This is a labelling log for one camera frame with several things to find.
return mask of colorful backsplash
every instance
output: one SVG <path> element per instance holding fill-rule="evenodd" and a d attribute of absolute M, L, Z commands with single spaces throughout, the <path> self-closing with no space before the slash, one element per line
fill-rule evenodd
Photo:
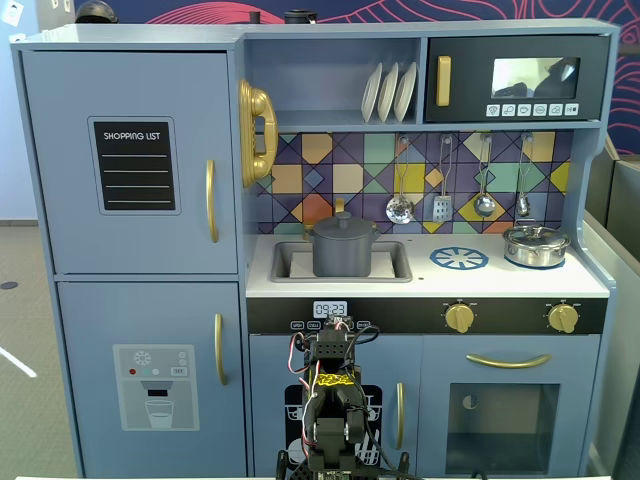
<path fill-rule="evenodd" d="M 480 217 L 473 204 L 480 189 L 482 142 L 479 133 L 455 133 L 447 195 L 453 200 L 453 219 L 432 222 L 433 200 L 440 195 L 443 175 L 438 170 L 440 134 L 302 133 L 280 135 L 271 175 L 260 180 L 257 217 L 261 233 L 302 233 L 304 224 L 329 217 L 337 198 L 352 215 L 373 220 L 382 233 L 501 233 L 513 226 L 520 159 L 520 132 L 492 132 L 487 192 L 496 211 Z M 525 146 L 523 165 L 532 156 L 527 174 L 531 215 L 557 227 L 562 220 L 569 176 L 573 132 L 534 132 L 533 153 Z M 447 173 L 449 147 L 443 151 Z M 482 155 L 486 161 L 487 152 Z M 415 218 L 395 225 L 385 214 L 387 202 L 399 191 L 404 169 L 405 196 L 415 204 Z"/>

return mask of toy kitchen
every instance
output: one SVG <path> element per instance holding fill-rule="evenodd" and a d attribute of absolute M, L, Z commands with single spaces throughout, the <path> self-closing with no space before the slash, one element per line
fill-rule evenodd
<path fill-rule="evenodd" d="M 357 347 L 363 464 L 377 444 L 420 477 L 585 475 L 616 289 L 582 212 L 618 33 L 67 25 L 13 44 L 79 473 L 268 477 L 280 450 L 295 468 L 301 342 L 338 315 L 380 332 Z"/>

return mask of ice dispenser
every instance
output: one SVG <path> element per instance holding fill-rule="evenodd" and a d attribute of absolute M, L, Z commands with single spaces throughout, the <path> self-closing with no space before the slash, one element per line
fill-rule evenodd
<path fill-rule="evenodd" d="M 192 345 L 114 345 L 123 430 L 199 430 Z"/>

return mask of pink wave pattern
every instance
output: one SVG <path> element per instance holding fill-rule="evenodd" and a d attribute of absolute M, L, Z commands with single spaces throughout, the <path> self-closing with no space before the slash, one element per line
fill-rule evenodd
<path fill-rule="evenodd" d="M 187 5 L 148 23 L 247 23 L 249 12 L 260 11 L 267 24 L 284 20 L 264 9 L 237 2 L 210 1 Z M 522 18 L 590 17 L 622 25 L 624 44 L 640 43 L 639 0 L 376 0 L 321 23 L 435 22 Z M 640 153 L 640 61 L 618 60 L 609 133 L 620 153 Z"/>
<path fill-rule="evenodd" d="M 262 23 L 284 23 L 282 18 L 266 10 L 236 2 L 205 2 L 187 5 L 153 18 L 147 23 L 198 25 L 248 23 L 249 12 L 255 11 L 260 12 L 260 20 Z"/>

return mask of gray cooking pot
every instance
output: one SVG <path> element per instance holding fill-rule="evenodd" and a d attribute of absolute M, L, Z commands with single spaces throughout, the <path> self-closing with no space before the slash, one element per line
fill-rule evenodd
<path fill-rule="evenodd" d="M 371 245 L 380 236 L 373 222 L 336 213 L 313 226 L 313 274 L 316 277 L 368 277 Z"/>
<path fill-rule="evenodd" d="M 551 268 L 564 261 L 571 239 L 553 228 L 520 225 L 505 230 L 504 256 L 523 267 Z"/>

